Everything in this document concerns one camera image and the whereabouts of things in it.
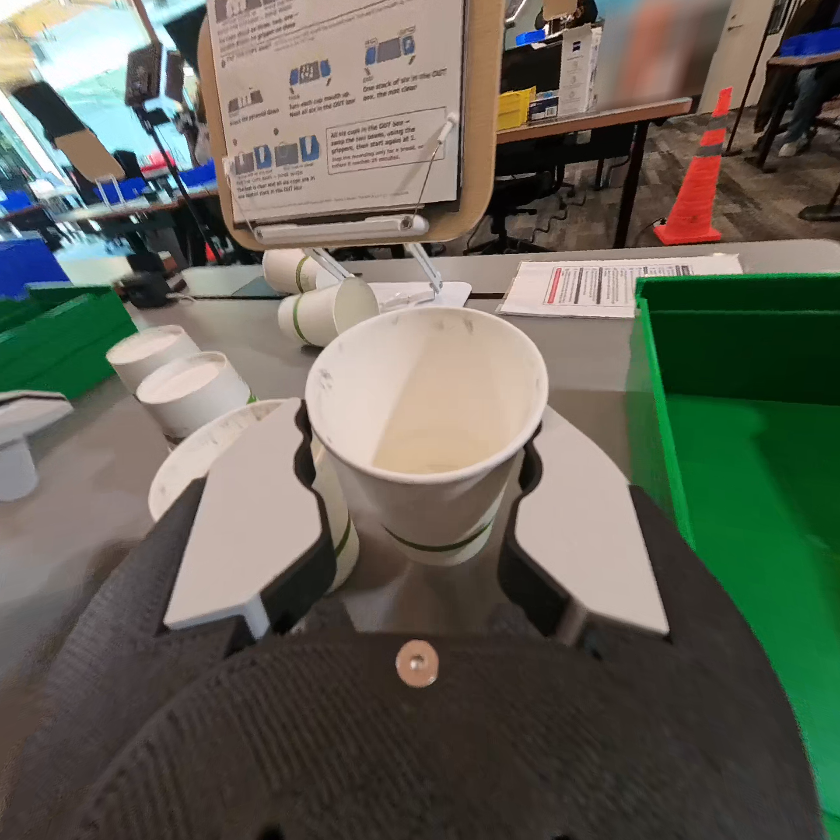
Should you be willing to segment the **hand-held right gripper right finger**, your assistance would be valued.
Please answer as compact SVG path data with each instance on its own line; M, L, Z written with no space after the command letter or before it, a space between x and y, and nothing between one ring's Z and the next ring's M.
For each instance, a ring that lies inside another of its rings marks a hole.
M523 450L497 578L530 624L565 646L595 624L669 635L627 479L551 407Z

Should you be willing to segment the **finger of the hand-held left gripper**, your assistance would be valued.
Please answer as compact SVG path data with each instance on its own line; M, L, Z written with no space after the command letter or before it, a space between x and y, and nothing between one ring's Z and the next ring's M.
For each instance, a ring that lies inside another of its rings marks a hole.
M1 393L1 502L17 501L36 489L39 478L29 439L70 415L73 408L57 392Z

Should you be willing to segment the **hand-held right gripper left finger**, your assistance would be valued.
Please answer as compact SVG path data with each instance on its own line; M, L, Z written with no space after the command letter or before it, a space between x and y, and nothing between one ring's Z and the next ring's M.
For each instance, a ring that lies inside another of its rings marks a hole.
M339 482L306 403L280 401L210 465L163 623L241 618L255 640L290 631L338 572Z

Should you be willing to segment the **white paper cup green band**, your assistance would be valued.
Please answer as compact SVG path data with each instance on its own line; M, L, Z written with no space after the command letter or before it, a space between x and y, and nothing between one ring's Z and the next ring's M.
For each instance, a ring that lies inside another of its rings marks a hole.
M141 382L154 371L200 351L183 327L166 324L122 339L106 352L106 360L127 391L136 396Z
M267 250L261 265L266 283L281 295L298 295L340 282L300 248Z
M447 568L487 544L549 392L525 332L431 307L341 334L313 362L304 399L349 506L364 504L410 561Z
M299 346L323 349L357 324L377 317L380 304L372 288L358 278L281 299L280 334Z
M142 380L135 395L170 448L202 426L258 400L228 357L218 351L164 364Z
M249 402L205 424L175 446L150 485L148 506L152 519L159 521L184 489L194 479L205 477L215 459L245 430L283 403L283 399ZM337 571L329 589L335 592L349 579L358 562L360 540L338 477L317 437L311 441L311 456L316 470L313 486L327 508L336 556Z

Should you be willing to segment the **green plastic bin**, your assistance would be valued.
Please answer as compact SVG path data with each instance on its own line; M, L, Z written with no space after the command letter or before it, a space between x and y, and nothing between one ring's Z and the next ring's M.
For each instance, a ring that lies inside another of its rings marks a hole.
M111 287L27 284L1 300L1 391L74 400L114 375L106 353L136 332Z
M838 275L644 279L631 478L750 624L839 815Z

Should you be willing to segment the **blue plastic bin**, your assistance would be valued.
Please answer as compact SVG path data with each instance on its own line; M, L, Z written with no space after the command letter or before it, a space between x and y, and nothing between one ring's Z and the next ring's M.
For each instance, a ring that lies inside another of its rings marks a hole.
M25 298L27 285L34 283L70 284L70 279L42 238L1 241L1 298Z

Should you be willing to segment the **black power box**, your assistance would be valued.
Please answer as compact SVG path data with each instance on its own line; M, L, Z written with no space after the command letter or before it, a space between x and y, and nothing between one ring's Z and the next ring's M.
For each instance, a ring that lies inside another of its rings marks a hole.
M173 303L170 283L159 270L142 270L124 276L115 288L123 301L137 309L165 308Z

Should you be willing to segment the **laminated paper sheet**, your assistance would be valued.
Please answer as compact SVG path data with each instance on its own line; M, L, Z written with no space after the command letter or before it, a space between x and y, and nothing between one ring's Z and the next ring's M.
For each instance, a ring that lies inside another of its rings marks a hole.
M637 259L524 260L497 314L536 318L633 319L636 287L659 278L743 273L738 255Z

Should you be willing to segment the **orange traffic cone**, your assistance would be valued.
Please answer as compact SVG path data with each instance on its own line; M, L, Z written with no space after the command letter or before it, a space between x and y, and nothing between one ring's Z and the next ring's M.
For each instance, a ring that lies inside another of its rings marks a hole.
M665 223L654 229L664 246L705 245L721 241L721 233L712 226L712 211L731 101L732 88L721 89L717 106L689 163L675 204Z

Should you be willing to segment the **wooden document stand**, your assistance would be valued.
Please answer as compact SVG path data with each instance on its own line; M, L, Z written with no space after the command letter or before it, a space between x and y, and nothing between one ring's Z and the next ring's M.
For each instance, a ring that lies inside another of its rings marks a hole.
M205 20L198 40L199 77L203 89L217 191L223 217L235 241L248 249L302 249L339 281L347 269L329 255L330 249L355 246L402 246L422 267L430 291L423 301L443 292L444 281L424 245L444 243L466 234L480 221L492 190L497 147L497 102L504 40L504 2L466 2L462 103L459 111L460 192L449 203L425 203L403 209L363 211L347 215L296 218L285 222L235 221L221 108L217 96L213 49Z

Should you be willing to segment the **wooden table black legs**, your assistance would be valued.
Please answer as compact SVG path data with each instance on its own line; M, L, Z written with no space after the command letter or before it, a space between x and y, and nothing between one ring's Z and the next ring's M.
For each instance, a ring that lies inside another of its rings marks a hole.
M513 184L504 208L513 209L514 197L538 198L526 186L562 186L567 165L589 161L626 158L626 174L618 206L615 249L623 248L634 213L638 184L652 124L683 117L695 106L693 98L676 98L623 108L581 112L555 119L539 119L497 133L497 184L493 196L508 183Z

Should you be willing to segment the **yellow plastic bin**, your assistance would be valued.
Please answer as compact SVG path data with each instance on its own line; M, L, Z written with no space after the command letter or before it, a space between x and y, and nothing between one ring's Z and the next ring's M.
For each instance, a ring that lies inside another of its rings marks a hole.
M498 97L497 131L514 130L526 124L536 94L535 86L501 93Z

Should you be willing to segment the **white carton box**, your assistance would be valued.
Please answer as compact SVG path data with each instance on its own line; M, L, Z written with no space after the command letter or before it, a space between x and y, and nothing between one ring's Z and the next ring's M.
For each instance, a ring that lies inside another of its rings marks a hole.
M561 117L592 108L602 31L602 26L588 24L563 32L558 87L558 114Z

